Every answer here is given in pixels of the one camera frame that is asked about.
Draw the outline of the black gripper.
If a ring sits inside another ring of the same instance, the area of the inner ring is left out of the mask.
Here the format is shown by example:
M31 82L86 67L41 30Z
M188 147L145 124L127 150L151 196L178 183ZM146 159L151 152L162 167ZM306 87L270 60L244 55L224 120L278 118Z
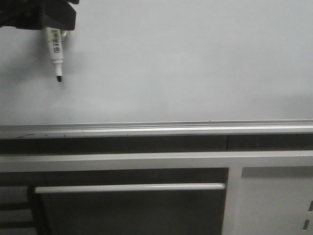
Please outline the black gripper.
M46 27L74 30L78 0L2 0L0 26L41 30Z

